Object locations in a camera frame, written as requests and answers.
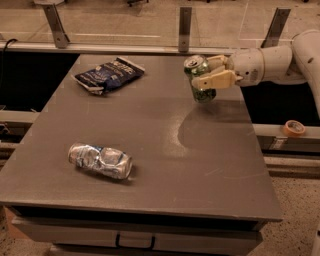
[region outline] black cable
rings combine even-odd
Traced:
[[[10,40],[7,41],[7,43],[5,44],[5,46],[2,49],[2,59],[1,59],[1,71],[0,71],[0,88],[2,86],[2,81],[3,81],[3,76],[4,76],[4,72],[3,72],[3,66],[4,66],[4,53],[7,50],[9,44],[17,42],[18,39],[12,38]]]

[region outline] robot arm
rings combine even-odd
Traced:
[[[193,79],[192,86],[206,90],[253,86],[262,81],[283,85],[308,82],[320,116],[319,45],[320,31],[307,30],[293,38],[291,47],[250,48],[230,57],[208,58],[211,72]]]
[[[208,58],[210,73],[195,78],[197,89],[223,89],[232,85],[253,86],[262,81],[276,84],[304,83],[305,79],[292,64],[288,46],[238,50],[229,58],[223,55]]]

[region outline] snack bag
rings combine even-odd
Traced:
[[[97,66],[73,78],[89,92],[97,95],[119,89],[141,77],[145,69],[122,57]]]

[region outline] aluminum can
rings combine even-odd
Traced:
[[[68,153],[69,162],[113,179],[126,179],[131,171],[132,157],[108,147],[74,143]]]
[[[196,102],[210,102],[216,96],[215,89],[199,90],[192,86],[191,81],[195,77],[209,73],[210,67],[208,60],[203,55],[193,55],[184,61],[184,73],[188,76],[193,98]]]

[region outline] crushed can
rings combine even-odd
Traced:
[[[113,179],[126,179],[131,171],[132,157],[108,147],[74,143],[68,153],[69,162]]]

